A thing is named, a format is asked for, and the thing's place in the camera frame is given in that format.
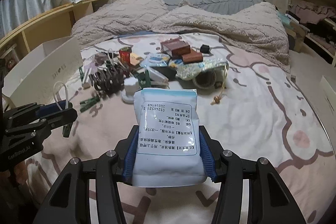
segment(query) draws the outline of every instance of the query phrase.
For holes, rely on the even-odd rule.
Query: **metal screw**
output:
[[[70,163],[73,164],[73,165],[76,165],[78,162],[79,162],[79,158],[72,158],[70,160]]]
[[[268,164],[268,159],[266,159],[266,158],[260,158],[260,163],[261,164]]]
[[[223,151],[223,155],[224,155],[225,157],[231,157],[231,156],[232,156],[232,151],[230,151],[230,150],[224,150],[224,151]]]
[[[117,153],[117,152],[115,152],[114,150],[109,150],[109,151],[106,152],[106,155],[107,155],[108,157],[113,157],[113,156],[116,155],[116,153]]]

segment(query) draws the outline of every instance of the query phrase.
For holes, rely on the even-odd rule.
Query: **charging cable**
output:
[[[56,103],[56,105],[58,106],[58,108],[59,108],[60,110],[63,110],[63,109],[61,108],[61,106],[59,105],[58,100],[57,100],[57,98],[56,98],[56,93],[57,93],[57,92],[55,91],[55,88],[56,88],[56,85],[57,85],[57,84],[62,84],[62,85],[64,86],[64,89],[65,89],[65,109],[67,109],[67,108],[69,107],[68,88],[67,88],[67,86],[66,86],[63,82],[61,82],[61,81],[56,82],[56,83],[54,84],[54,87],[53,87],[53,95],[54,95],[55,103]]]

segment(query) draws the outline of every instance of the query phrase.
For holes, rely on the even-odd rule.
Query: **sticker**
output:
[[[188,104],[145,101],[142,104],[139,154],[189,156],[197,153],[192,107]]]

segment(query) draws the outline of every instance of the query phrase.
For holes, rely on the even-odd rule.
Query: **beige fuzzy blanket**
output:
[[[254,52],[290,72],[289,44],[275,6],[262,2],[234,15],[219,15],[183,6],[168,12],[163,0],[117,0],[83,17],[73,26],[82,47],[121,34],[204,32],[216,34],[225,44]]]

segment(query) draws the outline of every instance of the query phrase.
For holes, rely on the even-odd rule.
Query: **curtain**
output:
[[[51,0],[1,0],[0,39],[22,23],[52,8]]]

